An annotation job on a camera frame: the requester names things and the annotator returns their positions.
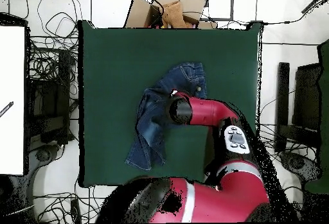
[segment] jeans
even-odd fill
[[[153,87],[144,90],[136,121],[136,139],[126,164],[151,170],[152,164],[165,163],[164,130],[174,125],[166,115],[166,103],[172,89],[206,98],[206,79],[201,63],[182,63],[171,68]]]

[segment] black border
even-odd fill
[[[28,21],[7,13],[0,13],[0,26],[21,26],[24,27],[24,144],[23,144],[23,175],[16,175],[22,177],[28,174],[29,170],[29,157],[28,149],[30,149],[30,121],[29,121],[29,106],[30,106],[30,53],[31,53],[31,40],[30,28]]]
[[[84,123],[84,28],[83,21],[79,20],[76,24],[78,29],[78,97],[79,97],[79,174],[78,185],[82,188],[84,186],[85,177],[85,123]]]

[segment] white floor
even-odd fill
[[[26,0],[9,0],[10,13],[19,17],[28,14]],[[131,0],[79,0],[76,4],[78,19],[92,21],[97,28],[122,27],[124,25]],[[236,21],[259,20],[264,22],[294,21],[302,16],[302,9],[311,0],[235,0],[234,19]],[[28,0],[29,15],[27,20],[31,28],[31,35],[46,35],[42,30],[37,8],[40,0]],[[0,0],[0,12],[8,12],[8,0]],[[56,13],[66,12],[75,20],[75,11],[71,0],[42,0],[39,6],[39,14],[43,24],[51,19]],[[294,75],[298,66],[318,62],[316,45],[329,39],[329,6],[327,4],[316,8],[299,22],[291,24],[278,24],[266,26],[263,33],[262,50],[262,91],[261,108],[276,98],[276,74],[279,62],[290,63],[290,89],[294,90]],[[229,0],[209,0],[209,14],[211,17],[229,17]],[[56,29],[63,15],[57,16],[49,29]],[[226,25],[227,22],[219,22],[218,26]],[[58,29],[60,35],[67,35],[72,29],[72,24],[63,21]],[[230,28],[239,28],[238,24],[230,24]],[[292,100],[290,95],[290,122],[292,116]],[[261,116],[261,123],[274,124],[274,111],[276,103],[268,105]],[[78,110],[71,118],[78,118]],[[71,121],[71,131],[78,135],[78,121]],[[78,175],[79,146],[77,141],[70,142],[66,146],[63,157],[42,168],[35,179],[34,195],[44,196],[47,194],[74,192],[74,184]],[[278,170],[278,177],[283,188],[290,185],[300,186],[295,175],[285,171],[278,161],[273,161]],[[94,196],[98,205],[108,196],[115,187],[96,186]],[[77,193],[88,202],[88,189],[77,187]],[[289,189],[287,197],[290,202],[302,201],[302,195],[298,190]],[[35,200],[35,212],[39,214],[53,201],[53,198],[38,198]],[[97,206],[91,198],[91,204]],[[82,214],[87,212],[87,206],[80,204]],[[53,219],[47,214],[45,219]]]

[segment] tangled wires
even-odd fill
[[[90,196],[90,188],[89,188],[89,197],[88,202],[86,199],[82,199],[76,193],[60,193],[60,194],[47,194],[44,196],[34,196],[33,199],[39,198],[54,198],[53,202],[49,204],[38,216],[38,223],[52,223],[52,224],[76,224],[81,221],[82,224],[89,224],[92,219],[98,216],[100,211],[100,206],[98,205],[96,198],[94,197],[94,189],[93,187],[93,199],[96,203],[97,207],[94,207],[90,204],[91,196]],[[84,212],[80,215],[80,211],[76,210],[76,207],[69,206],[72,204],[73,200],[78,200],[83,205],[88,207],[88,211]],[[45,220],[45,215],[50,217],[49,220]]]

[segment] floor tile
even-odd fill
[[[8,0],[0,0],[0,12],[8,12]]]

